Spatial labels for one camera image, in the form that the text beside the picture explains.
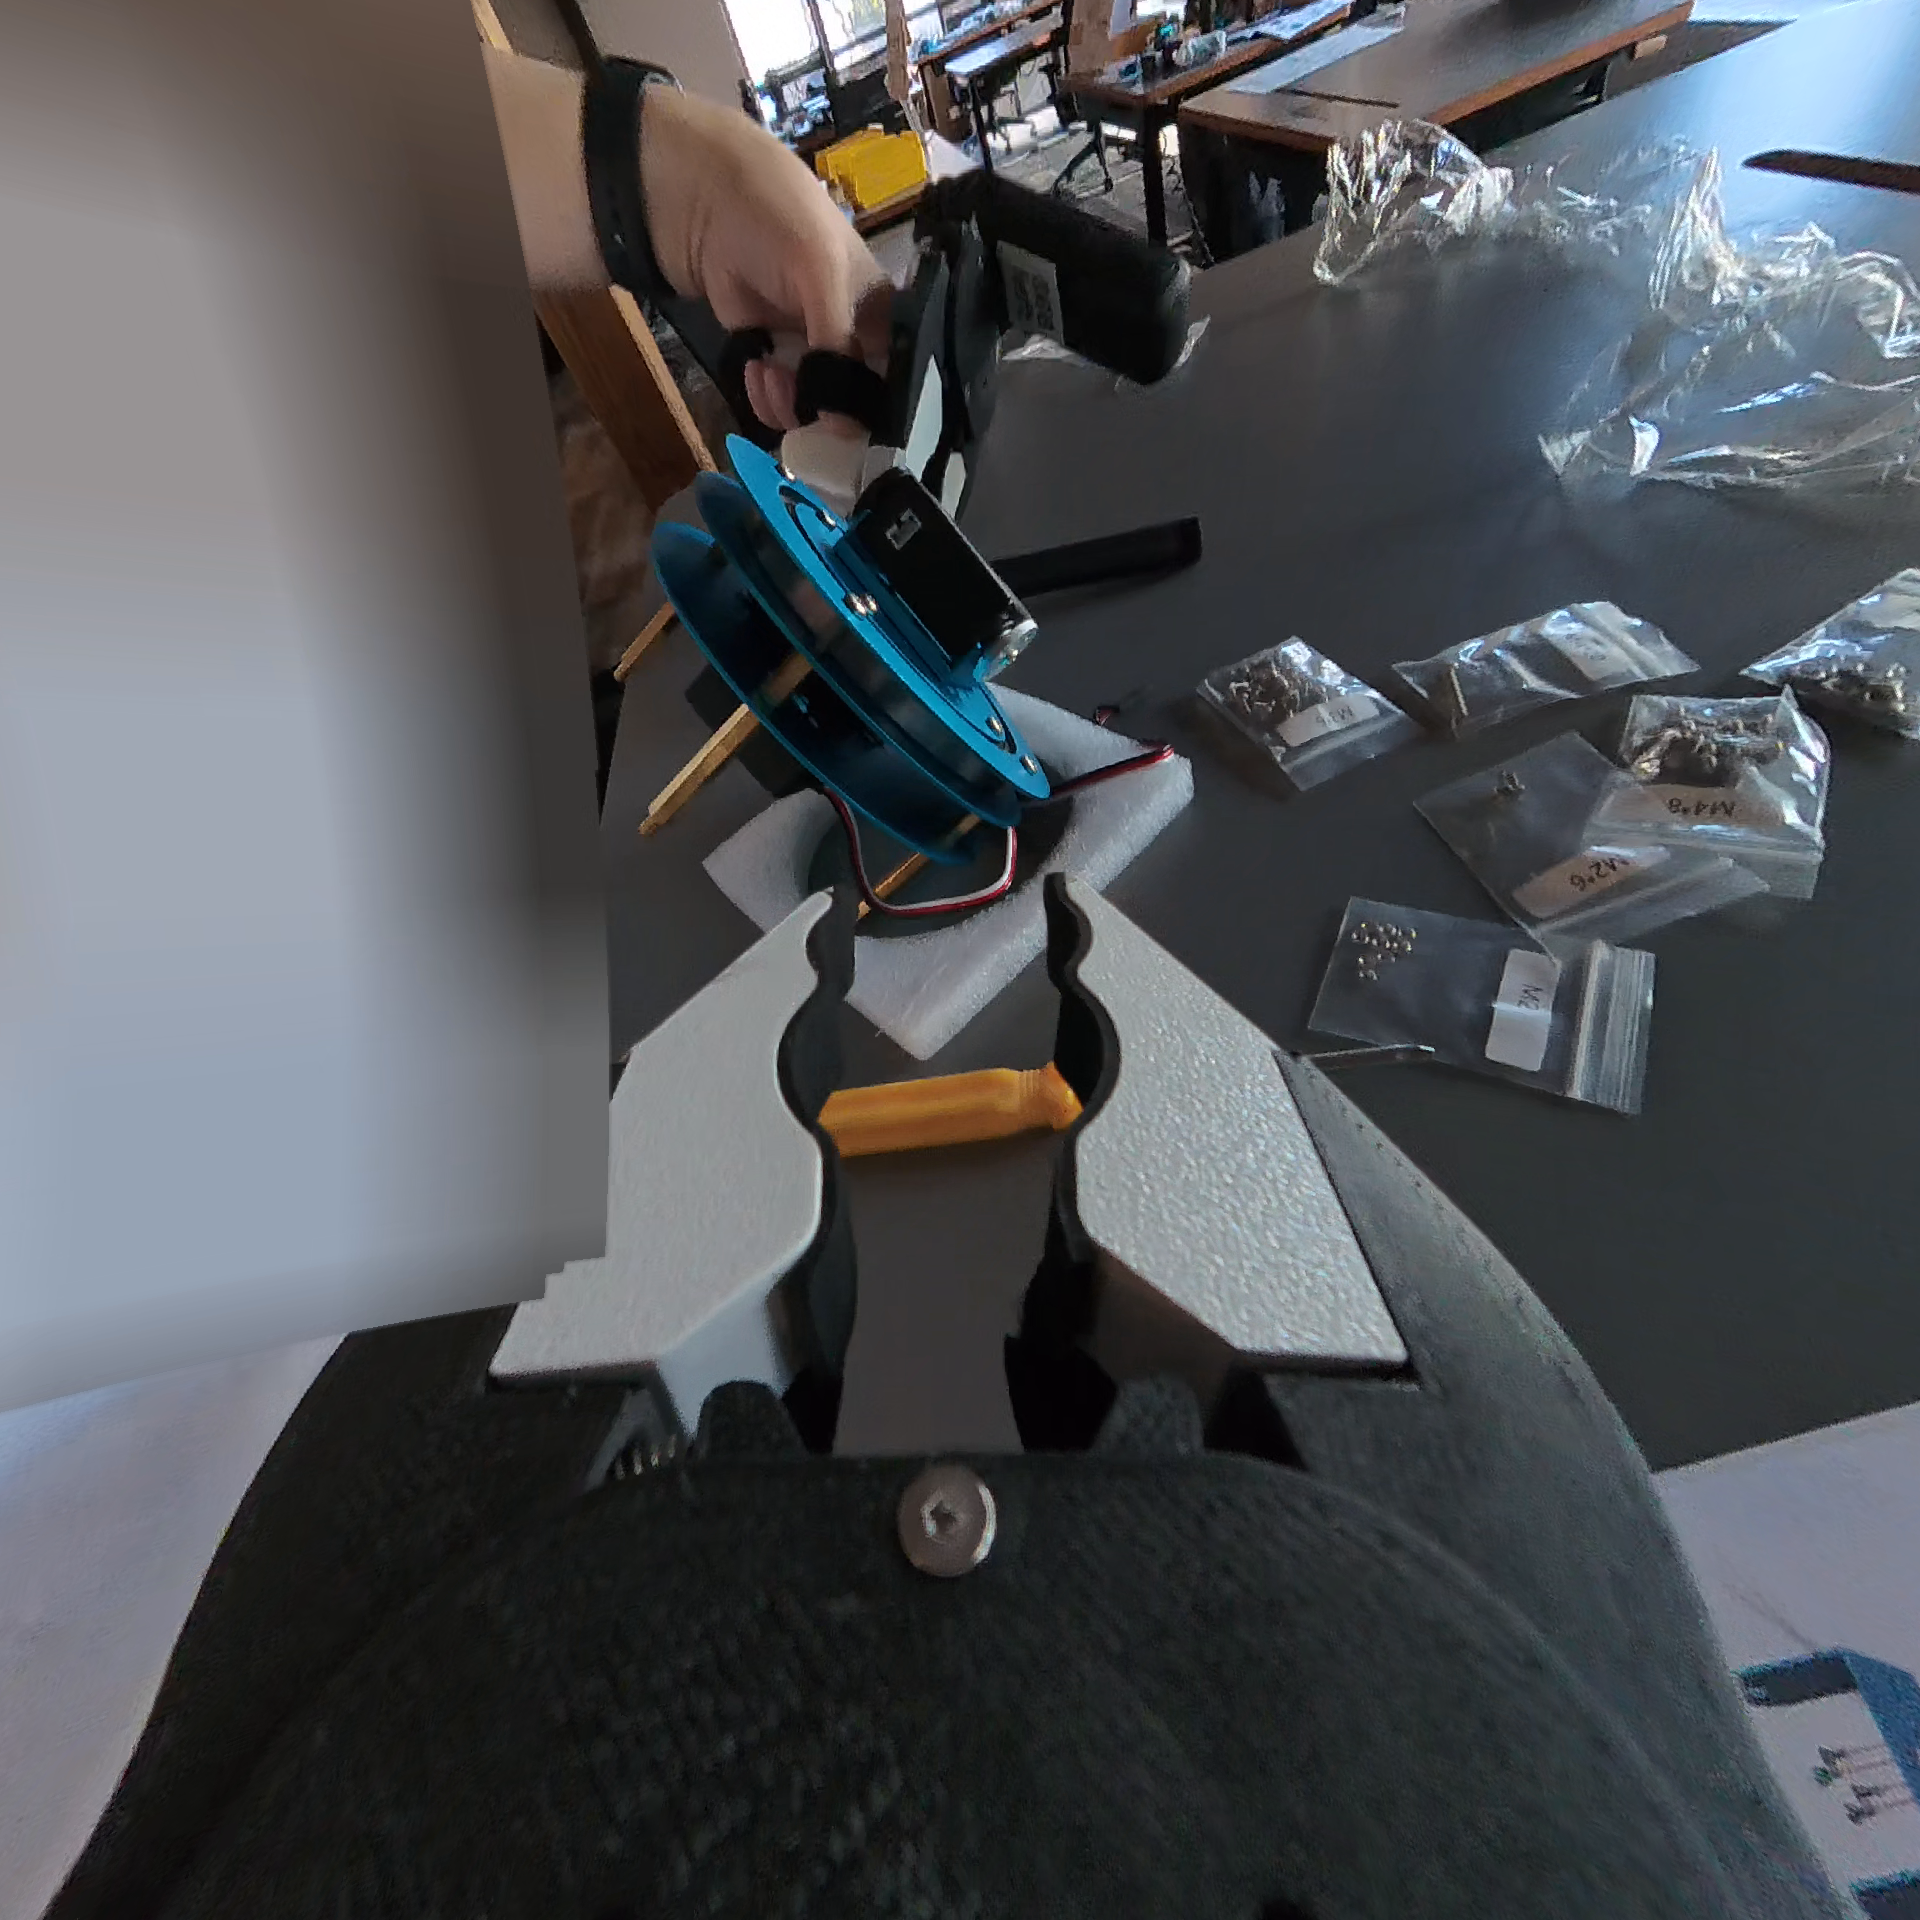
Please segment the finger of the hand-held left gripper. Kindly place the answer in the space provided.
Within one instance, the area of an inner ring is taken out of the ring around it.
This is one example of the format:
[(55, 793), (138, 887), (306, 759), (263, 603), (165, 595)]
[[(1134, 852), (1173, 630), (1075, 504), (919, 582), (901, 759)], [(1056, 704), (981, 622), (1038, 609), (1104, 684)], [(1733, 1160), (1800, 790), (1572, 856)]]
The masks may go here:
[(888, 397), (898, 400), (893, 460), (934, 494), (951, 518), (966, 509), (981, 443), (994, 421), (994, 351), (955, 373), (938, 351), (916, 364), (893, 351)]

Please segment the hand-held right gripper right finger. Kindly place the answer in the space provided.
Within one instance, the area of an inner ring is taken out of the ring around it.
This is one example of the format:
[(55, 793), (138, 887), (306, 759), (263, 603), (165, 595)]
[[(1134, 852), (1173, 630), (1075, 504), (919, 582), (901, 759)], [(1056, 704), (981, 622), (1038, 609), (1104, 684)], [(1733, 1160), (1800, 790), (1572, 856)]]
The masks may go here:
[(1019, 1310), (1023, 1449), (1088, 1449), (1134, 1382), (1231, 1433), (1264, 1376), (1408, 1376), (1296, 1089), (1316, 1077), (1086, 879), (1047, 875), (1044, 911), (1082, 1112)]

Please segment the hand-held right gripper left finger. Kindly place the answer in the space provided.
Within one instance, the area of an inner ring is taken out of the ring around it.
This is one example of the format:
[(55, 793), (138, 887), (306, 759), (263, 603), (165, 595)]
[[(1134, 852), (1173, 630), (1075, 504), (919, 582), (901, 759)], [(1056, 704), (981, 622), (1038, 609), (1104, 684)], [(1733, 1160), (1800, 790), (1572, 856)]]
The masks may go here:
[(756, 1382), (832, 1446), (858, 1276), (823, 1110), (852, 961), (850, 889), (813, 893), (630, 1049), (607, 1247), (515, 1311), (496, 1385), (652, 1385), (690, 1433), (715, 1387)]

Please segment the blue robot arm base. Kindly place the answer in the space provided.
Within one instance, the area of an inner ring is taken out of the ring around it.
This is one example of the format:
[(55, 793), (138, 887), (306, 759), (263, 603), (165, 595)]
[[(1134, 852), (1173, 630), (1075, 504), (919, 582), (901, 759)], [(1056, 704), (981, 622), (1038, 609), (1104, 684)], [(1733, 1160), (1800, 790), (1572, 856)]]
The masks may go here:
[(823, 789), (895, 841), (958, 861), (965, 817), (1014, 829), (1052, 796), (992, 673), (1038, 624), (903, 468), (847, 515), (747, 438), (695, 485), (699, 525), (655, 575), (715, 676)]

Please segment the person's left forearm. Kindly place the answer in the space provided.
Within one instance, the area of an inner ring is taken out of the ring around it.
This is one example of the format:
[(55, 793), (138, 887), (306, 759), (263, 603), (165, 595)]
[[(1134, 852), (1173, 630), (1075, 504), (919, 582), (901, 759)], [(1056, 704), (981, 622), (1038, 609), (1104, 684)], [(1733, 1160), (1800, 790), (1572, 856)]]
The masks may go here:
[(607, 287), (584, 179), (584, 77), (488, 43), (483, 61), (531, 286)]

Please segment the person's left hand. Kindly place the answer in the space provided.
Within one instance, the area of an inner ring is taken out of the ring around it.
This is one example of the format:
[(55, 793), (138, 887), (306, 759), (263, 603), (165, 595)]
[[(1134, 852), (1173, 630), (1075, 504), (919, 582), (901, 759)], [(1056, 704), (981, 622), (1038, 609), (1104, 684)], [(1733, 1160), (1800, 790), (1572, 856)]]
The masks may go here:
[(735, 107), (639, 95), (639, 196), (655, 264), (727, 331), (767, 331), (885, 373), (893, 284), (804, 159)]

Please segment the black screwdriver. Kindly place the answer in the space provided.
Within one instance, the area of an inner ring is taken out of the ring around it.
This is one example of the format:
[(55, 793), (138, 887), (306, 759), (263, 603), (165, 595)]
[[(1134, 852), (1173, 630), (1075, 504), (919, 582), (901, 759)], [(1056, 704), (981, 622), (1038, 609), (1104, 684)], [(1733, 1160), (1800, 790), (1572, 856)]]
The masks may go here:
[(1008, 591), (1022, 601), (1054, 591), (1086, 591), (1165, 579), (1204, 556), (1197, 516), (1144, 523), (1116, 535), (1050, 544), (992, 561)]

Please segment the yellow plastic tool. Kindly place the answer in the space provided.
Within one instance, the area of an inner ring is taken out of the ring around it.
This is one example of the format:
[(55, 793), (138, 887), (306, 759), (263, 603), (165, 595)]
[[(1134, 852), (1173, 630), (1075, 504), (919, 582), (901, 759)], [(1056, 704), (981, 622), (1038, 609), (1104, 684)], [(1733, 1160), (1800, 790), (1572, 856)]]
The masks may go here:
[(1061, 1134), (1083, 1103), (1054, 1063), (920, 1077), (827, 1097), (820, 1124), (842, 1158)]

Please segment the yellow storage bins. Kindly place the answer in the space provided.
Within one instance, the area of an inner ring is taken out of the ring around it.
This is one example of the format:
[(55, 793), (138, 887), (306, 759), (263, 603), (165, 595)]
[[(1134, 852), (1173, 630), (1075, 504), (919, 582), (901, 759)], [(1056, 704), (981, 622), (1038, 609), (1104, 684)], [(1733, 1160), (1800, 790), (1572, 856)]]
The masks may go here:
[(862, 236), (911, 220), (931, 184), (928, 144), (915, 127), (862, 127), (820, 145), (810, 161)]

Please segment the white foam sheet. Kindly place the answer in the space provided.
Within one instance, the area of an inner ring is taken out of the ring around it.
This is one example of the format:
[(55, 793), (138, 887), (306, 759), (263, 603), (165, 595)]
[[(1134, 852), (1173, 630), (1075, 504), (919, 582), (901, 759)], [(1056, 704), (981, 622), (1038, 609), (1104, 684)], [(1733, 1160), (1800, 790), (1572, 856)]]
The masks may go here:
[[(1192, 799), (1181, 753), (1092, 783), (1023, 823), (1014, 889), (952, 919), (868, 916), (854, 932), (847, 1004), (916, 1060), (932, 1057), (1044, 948), (1043, 878), (1108, 887)], [(703, 859), (718, 891), (756, 928), (804, 896), (850, 881), (847, 845), (815, 790), (774, 799)]]

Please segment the wooden stand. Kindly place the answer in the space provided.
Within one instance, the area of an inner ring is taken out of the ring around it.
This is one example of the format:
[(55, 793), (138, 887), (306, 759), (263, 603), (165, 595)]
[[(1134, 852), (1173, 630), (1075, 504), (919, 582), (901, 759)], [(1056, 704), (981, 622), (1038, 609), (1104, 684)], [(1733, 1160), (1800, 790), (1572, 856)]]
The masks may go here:
[[(578, 9), (570, 13), (566, 6), (556, 6), (566, 15), (575, 55), (595, 69), (596, 45), (584, 15)], [(471, 3), (471, 13), (486, 48), (516, 51), (496, 5)], [(677, 488), (687, 487), (699, 472), (715, 471), (703, 435), (684, 401), (646, 317), (628, 292), (538, 294), (535, 311), (648, 509), (659, 512)], [(624, 684), (639, 657), (679, 624), (677, 609), (662, 603), (624, 649), (615, 678)], [(734, 708), (648, 801), (637, 831), (652, 837), (677, 817), (759, 729), (754, 708), (744, 704)]]

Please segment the small clear plastic wrap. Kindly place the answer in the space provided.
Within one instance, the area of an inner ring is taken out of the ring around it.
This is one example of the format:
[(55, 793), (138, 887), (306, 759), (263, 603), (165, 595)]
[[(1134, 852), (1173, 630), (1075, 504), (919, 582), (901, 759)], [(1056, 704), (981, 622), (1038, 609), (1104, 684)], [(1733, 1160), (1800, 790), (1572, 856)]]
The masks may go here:
[(1408, 249), (1494, 230), (1512, 207), (1515, 173), (1424, 119), (1343, 135), (1328, 150), (1328, 209), (1312, 271), (1328, 286)]

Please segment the wooden top table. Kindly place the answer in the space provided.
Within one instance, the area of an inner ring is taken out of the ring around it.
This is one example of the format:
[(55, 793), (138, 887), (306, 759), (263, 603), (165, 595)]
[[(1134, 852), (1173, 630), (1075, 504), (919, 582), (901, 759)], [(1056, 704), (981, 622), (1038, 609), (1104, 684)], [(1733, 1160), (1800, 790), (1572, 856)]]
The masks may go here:
[(1334, 5), (1334, 22), (1286, 48), (1254, 35), (1214, 59), (1125, 77), (1071, 75), (1088, 116), (1142, 139), (1148, 237), (1165, 240), (1160, 133), (1179, 133), (1196, 240), (1231, 257), (1312, 221), (1328, 152), (1387, 121), (1460, 131), (1475, 152), (1605, 99), (1612, 64), (1682, 24), (1687, 3)]

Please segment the group of small screw bags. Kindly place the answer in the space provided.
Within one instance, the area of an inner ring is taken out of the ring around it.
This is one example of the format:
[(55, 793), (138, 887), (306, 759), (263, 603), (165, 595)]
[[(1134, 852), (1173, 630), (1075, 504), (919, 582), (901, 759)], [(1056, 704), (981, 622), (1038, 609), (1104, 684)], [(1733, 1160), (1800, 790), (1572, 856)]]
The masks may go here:
[(1916, 740), (1916, 595), (1916, 567), (1895, 572), (1747, 664), (1736, 695), (1669, 691), (1699, 662), (1602, 598), (1396, 662), (1448, 736), (1627, 702), (1610, 749), (1562, 732), (1418, 799), (1515, 929), (1356, 897), (1312, 1025), (1637, 1112), (1654, 976), (1637, 940), (1812, 897), (1832, 789), (1819, 718)]

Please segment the large clear plastic wrap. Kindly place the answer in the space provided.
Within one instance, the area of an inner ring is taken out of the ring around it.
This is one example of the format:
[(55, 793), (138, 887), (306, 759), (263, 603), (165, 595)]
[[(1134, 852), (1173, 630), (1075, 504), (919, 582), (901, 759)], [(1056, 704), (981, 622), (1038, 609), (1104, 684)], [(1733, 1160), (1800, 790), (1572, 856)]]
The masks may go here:
[(1821, 225), (1733, 228), (1716, 150), (1652, 150), (1622, 209), (1646, 261), (1635, 327), (1540, 435), (1572, 487), (1856, 488), (1916, 481), (1918, 294), (1898, 255)]

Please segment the printed instruction sheet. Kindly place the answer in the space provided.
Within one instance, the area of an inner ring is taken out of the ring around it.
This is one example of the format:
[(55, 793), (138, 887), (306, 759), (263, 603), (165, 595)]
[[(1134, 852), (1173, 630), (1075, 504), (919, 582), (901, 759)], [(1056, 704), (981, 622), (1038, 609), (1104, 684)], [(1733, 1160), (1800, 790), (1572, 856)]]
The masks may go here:
[[(2, 1422), (2, 1902), (42, 1916), (116, 1787), (191, 1598), (332, 1340)], [(1660, 1477), (1730, 1665), (1916, 1671), (1916, 1405)]]

